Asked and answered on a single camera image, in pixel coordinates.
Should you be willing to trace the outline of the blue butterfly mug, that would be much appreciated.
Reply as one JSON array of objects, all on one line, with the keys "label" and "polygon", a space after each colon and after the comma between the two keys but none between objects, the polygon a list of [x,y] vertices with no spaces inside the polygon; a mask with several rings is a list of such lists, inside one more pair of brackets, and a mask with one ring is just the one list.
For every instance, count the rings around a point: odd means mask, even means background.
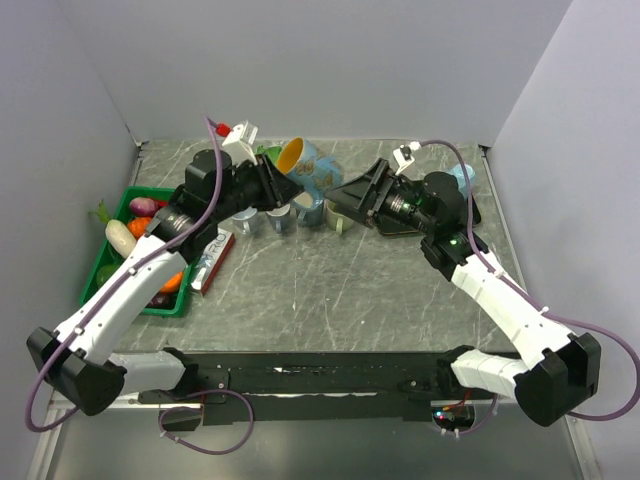
[{"label": "blue butterfly mug", "polygon": [[283,147],[276,167],[301,185],[313,199],[323,199],[326,191],[339,187],[344,180],[343,168],[338,161],[301,137]]}]

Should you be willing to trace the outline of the green ceramic mug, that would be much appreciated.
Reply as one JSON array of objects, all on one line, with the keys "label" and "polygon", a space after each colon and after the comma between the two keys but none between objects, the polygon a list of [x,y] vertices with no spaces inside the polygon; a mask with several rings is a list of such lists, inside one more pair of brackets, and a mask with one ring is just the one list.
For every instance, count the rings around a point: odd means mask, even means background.
[{"label": "green ceramic mug", "polygon": [[331,230],[339,235],[342,235],[353,227],[354,221],[349,217],[339,213],[334,202],[326,200],[325,207],[326,224]]}]

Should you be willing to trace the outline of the grey-blue hexagonal mug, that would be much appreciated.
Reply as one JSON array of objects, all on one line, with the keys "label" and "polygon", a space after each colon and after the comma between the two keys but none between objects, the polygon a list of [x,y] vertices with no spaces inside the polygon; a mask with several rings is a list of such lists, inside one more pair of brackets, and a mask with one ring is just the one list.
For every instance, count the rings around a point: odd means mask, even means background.
[{"label": "grey-blue hexagonal mug", "polygon": [[316,200],[309,193],[303,192],[293,199],[292,205],[299,227],[315,228],[322,225],[324,219],[322,200]]}]

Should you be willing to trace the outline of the grey plastic measuring cup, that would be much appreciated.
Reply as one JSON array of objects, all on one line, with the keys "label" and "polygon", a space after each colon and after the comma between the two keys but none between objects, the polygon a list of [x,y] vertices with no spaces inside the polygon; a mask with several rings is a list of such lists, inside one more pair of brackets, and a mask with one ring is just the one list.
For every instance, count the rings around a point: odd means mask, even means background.
[{"label": "grey plastic measuring cup", "polygon": [[253,207],[236,213],[231,217],[231,220],[243,235],[253,235],[261,226],[260,214]]}]

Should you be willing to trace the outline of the pale blue mug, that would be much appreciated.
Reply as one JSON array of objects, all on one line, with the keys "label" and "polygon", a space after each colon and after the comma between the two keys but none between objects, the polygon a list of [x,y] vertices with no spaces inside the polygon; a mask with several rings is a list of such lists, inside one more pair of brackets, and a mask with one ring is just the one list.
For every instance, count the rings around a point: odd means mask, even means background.
[{"label": "pale blue mug", "polygon": [[448,174],[456,179],[459,192],[467,199],[476,184],[476,174],[473,167],[467,163],[457,164],[448,171]]}]

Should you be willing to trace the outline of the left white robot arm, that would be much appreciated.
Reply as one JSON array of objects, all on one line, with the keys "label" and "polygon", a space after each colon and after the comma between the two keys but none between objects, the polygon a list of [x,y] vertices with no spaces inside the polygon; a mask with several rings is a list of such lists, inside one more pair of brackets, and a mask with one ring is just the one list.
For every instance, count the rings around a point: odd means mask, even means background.
[{"label": "left white robot arm", "polygon": [[46,381],[87,416],[122,394],[163,390],[185,402],[198,388],[198,366],[168,348],[118,356],[121,336],[175,274],[198,260],[220,222],[253,207],[271,211],[303,190],[264,158],[239,165],[215,150],[197,153],[184,181],[159,210],[115,274],[53,331],[36,329],[27,348]]}]

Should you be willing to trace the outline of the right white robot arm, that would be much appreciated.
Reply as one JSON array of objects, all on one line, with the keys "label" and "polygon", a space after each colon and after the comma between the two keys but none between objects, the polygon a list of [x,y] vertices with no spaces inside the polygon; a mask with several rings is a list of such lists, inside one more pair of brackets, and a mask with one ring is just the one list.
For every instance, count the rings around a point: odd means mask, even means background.
[{"label": "right white robot arm", "polygon": [[429,264],[473,299],[519,353],[509,359],[473,347],[451,351],[436,376],[444,396],[482,389],[515,400],[533,422],[547,427],[596,393],[600,344],[545,318],[509,286],[495,255],[466,230],[468,202],[454,176],[436,171],[413,181],[380,159],[326,197],[362,225],[391,220],[422,234]]}]

